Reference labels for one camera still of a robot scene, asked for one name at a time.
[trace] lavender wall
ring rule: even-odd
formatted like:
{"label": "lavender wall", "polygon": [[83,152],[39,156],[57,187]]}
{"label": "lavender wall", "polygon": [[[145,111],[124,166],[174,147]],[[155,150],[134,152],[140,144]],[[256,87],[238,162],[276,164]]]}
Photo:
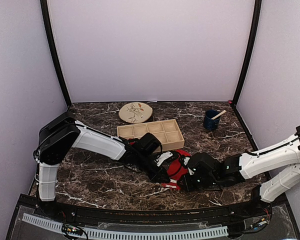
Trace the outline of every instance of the lavender wall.
{"label": "lavender wall", "polygon": [[40,1],[0,0],[0,239],[33,180],[40,128],[65,110]]}
{"label": "lavender wall", "polygon": [[49,2],[74,102],[233,97],[254,0]]}
{"label": "lavender wall", "polygon": [[[238,104],[259,148],[300,125],[300,0],[264,0]],[[300,184],[287,192],[300,229]]]}

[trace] blue cup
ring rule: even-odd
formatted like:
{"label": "blue cup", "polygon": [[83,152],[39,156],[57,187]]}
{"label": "blue cup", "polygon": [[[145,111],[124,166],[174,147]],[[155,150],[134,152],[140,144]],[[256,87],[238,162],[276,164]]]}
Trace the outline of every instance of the blue cup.
{"label": "blue cup", "polygon": [[203,119],[203,126],[205,129],[213,131],[218,128],[220,117],[217,117],[216,119],[212,120],[212,118],[218,114],[218,111],[212,109],[205,112]]}

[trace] round plate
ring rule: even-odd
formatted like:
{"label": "round plate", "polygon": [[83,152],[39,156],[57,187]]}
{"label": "round plate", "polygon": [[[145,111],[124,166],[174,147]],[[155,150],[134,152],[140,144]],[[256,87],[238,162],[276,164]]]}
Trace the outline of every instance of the round plate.
{"label": "round plate", "polygon": [[152,115],[152,108],[143,102],[131,102],[124,105],[119,111],[119,118],[129,124],[140,124],[147,121]]}

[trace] marble tabletop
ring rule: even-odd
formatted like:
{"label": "marble tabletop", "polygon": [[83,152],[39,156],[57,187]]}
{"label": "marble tabletop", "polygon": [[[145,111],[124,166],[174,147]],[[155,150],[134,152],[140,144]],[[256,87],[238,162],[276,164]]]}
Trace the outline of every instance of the marble tabletop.
{"label": "marble tabletop", "polygon": [[[77,120],[106,134],[116,136],[117,126],[126,125],[118,117],[126,102],[75,103],[69,111]],[[252,150],[248,138],[232,108],[226,102],[149,103],[153,115],[149,121],[176,119],[184,137],[183,150],[194,154],[207,152],[218,161]],[[203,128],[205,110],[226,110],[215,131]],[[194,192],[162,188],[149,181],[145,173],[135,173],[119,162],[87,150],[72,148],[58,170],[58,202],[115,210],[186,210],[246,202],[251,190],[265,182],[257,175],[222,191]],[[35,184],[30,195],[36,194]]]}

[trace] cable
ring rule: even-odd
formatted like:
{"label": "cable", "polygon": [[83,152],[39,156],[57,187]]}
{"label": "cable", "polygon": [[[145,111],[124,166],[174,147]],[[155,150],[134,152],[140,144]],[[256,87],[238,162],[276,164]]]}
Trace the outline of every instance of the cable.
{"label": "cable", "polygon": [[229,233],[230,235],[240,235],[240,234],[244,235],[244,234],[256,234],[256,233],[261,232],[262,230],[264,230],[264,229],[270,224],[270,221],[271,221],[271,219],[272,219],[272,215],[273,215],[272,205],[269,204],[268,208],[271,209],[271,214],[269,213],[269,211],[268,211],[267,208],[263,208],[263,211],[266,213],[267,218],[269,219],[269,220],[267,221],[267,223],[265,223],[264,225],[262,225],[263,227],[262,227],[262,226],[259,226],[259,224],[262,223],[262,222],[265,220],[264,218],[261,219],[261,222],[256,222],[256,223],[250,225],[249,228],[246,228],[246,229],[243,230],[243,231],[238,231],[238,232],[228,232],[228,233]]}
{"label": "cable", "polygon": [[297,137],[297,138],[295,138],[295,139],[293,139],[293,140],[291,140],[291,141],[289,141],[289,142],[287,142],[287,143],[285,143],[285,144],[282,144],[282,145],[277,146],[277,147],[275,147],[275,148],[269,149],[269,150],[267,150],[267,151],[263,151],[263,152],[259,152],[259,153],[254,153],[254,152],[250,152],[250,151],[248,151],[248,150],[245,150],[245,153],[247,153],[247,154],[249,154],[249,155],[251,155],[251,156],[260,156],[260,155],[268,154],[268,153],[270,153],[270,152],[273,152],[273,151],[275,151],[275,150],[278,150],[278,149],[280,149],[280,148],[283,148],[283,147],[289,145],[290,143],[294,143],[295,141],[297,141],[297,140],[299,140],[299,139],[300,139],[300,136]]}
{"label": "cable", "polygon": [[53,217],[47,215],[47,214],[44,212],[44,210],[43,210],[42,207],[40,206],[40,200],[39,200],[39,185],[37,185],[37,187],[36,187],[36,200],[37,200],[37,205],[38,205],[40,211],[41,211],[47,218],[49,218],[49,219],[51,219],[51,220],[53,220],[53,221],[56,221],[56,222],[58,222],[58,223],[67,224],[67,225],[70,225],[70,226],[72,226],[72,227],[74,227],[74,228],[77,228],[77,229],[81,230],[81,231],[83,232],[83,234],[85,235],[85,240],[89,240],[89,236],[88,236],[88,234],[86,233],[85,230],[83,230],[83,229],[82,229],[81,227],[79,227],[79,226],[74,226],[74,225],[72,225],[72,224],[66,222],[66,220],[67,220],[66,215],[65,215],[65,213],[64,213],[62,210],[61,210],[59,213],[62,213],[62,214],[63,214],[63,221],[57,220],[57,219],[55,219],[55,218],[53,218]]}

